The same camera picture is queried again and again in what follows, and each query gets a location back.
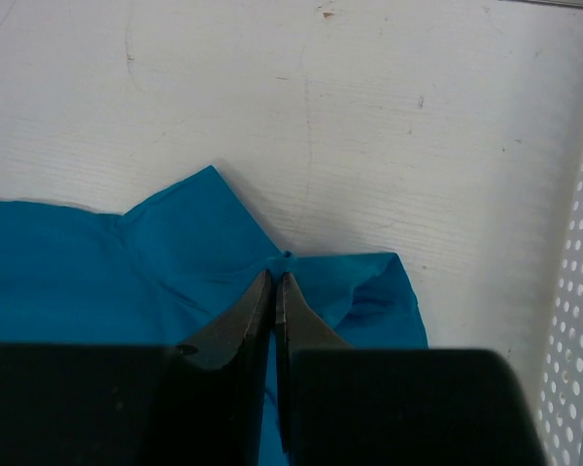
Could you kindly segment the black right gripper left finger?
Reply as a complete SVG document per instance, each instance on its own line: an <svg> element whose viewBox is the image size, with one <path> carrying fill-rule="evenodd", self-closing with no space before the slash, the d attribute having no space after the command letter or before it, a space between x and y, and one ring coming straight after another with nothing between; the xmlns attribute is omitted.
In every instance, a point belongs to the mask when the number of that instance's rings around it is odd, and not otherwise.
<svg viewBox="0 0 583 466"><path fill-rule="evenodd" d="M272 275L262 271L182 342L131 348L152 384L132 464L257 464L271 326Z"/></svg>

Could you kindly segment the blue t shirt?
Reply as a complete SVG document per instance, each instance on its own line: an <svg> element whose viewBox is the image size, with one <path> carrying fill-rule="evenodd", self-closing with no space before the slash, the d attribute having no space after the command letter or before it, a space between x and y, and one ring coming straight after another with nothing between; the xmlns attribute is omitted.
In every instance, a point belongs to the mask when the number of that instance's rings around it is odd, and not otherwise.
<svg viewBox="0 0 583 466"><path fill-rule="evenodd" d="M272 275L272 326L255 465L293 465L279 410L276 303L292 274L355 349L426 350L393 253L280 251L214 168L123 215L0 201L0 465L134 465L148 361Z"/></svg>

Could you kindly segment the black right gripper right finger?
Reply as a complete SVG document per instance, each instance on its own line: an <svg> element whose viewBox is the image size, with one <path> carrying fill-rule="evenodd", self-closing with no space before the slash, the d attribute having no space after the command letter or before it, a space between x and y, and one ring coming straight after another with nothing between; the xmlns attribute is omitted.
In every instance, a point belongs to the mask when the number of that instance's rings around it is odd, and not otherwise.
<svg viewBox="0 0 583 466"><path fill-rule="evenodd" d="M276 303L279 410L293 465L462 465L466 423L449 401L454 355L355 349L286 273Z"/></svg>

